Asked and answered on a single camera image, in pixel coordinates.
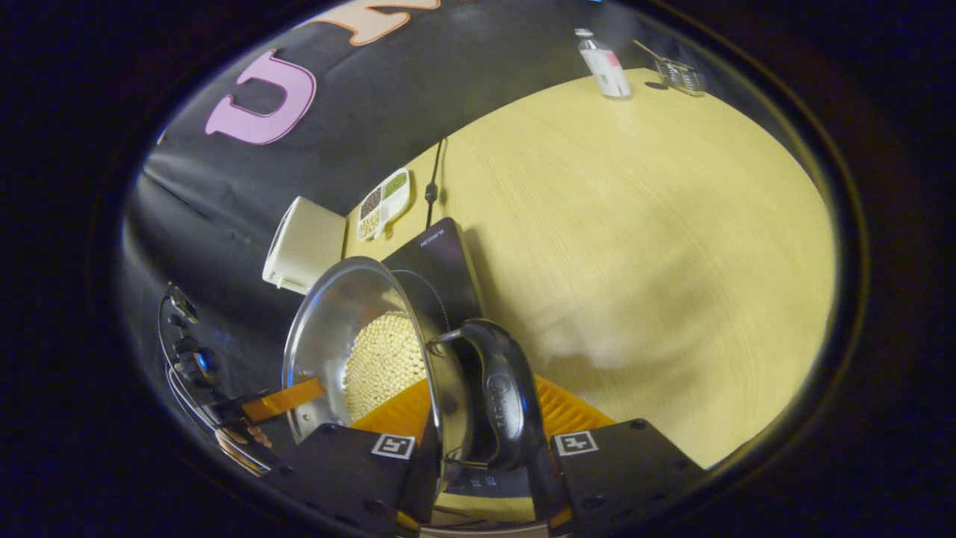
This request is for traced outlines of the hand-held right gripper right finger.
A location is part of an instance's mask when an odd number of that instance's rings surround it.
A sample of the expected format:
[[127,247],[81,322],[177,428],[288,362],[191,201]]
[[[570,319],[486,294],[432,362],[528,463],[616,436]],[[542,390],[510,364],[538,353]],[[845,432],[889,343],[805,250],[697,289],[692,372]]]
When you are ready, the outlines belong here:
[[706,477],[649,420],[615,422],[542,376],[536,388],[545,439],[528,481],[553,534],[634,534]]

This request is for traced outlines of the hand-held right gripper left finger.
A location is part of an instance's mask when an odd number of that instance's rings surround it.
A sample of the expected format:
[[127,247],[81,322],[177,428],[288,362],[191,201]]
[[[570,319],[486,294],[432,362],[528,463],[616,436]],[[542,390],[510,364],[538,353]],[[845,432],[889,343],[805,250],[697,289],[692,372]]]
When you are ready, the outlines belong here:
[[362,534],[417,534],[432,518],[438,452],[423,380],[352,427],[318,426],[262,480],[308,510]]

